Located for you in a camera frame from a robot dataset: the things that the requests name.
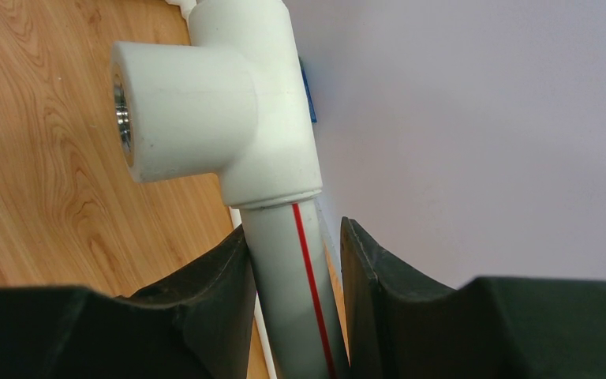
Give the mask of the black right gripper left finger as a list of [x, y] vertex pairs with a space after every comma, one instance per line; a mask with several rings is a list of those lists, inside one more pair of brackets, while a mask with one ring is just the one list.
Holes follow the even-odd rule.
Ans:
[[0, 378], [244, 378], [255, 297], [241, 228], [128, 297], [0, 288]]

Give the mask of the white PVC pipe frame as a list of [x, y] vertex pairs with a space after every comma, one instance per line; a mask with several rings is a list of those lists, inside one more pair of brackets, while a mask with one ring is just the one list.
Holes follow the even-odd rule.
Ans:
[[316, 210], [323, 189], [289, 10], [180, 1], [188, 46], [117, 41], [115, 118], [135, 182], [218, 177], [239, 211], [280, 378], [350, 364]]

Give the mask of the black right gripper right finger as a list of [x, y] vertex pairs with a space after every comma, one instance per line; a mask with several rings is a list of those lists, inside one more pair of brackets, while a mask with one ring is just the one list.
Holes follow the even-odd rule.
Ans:
[[450, 288], [341, 225], [353, 378], [606, 378], [606, 281], [480, 276]]

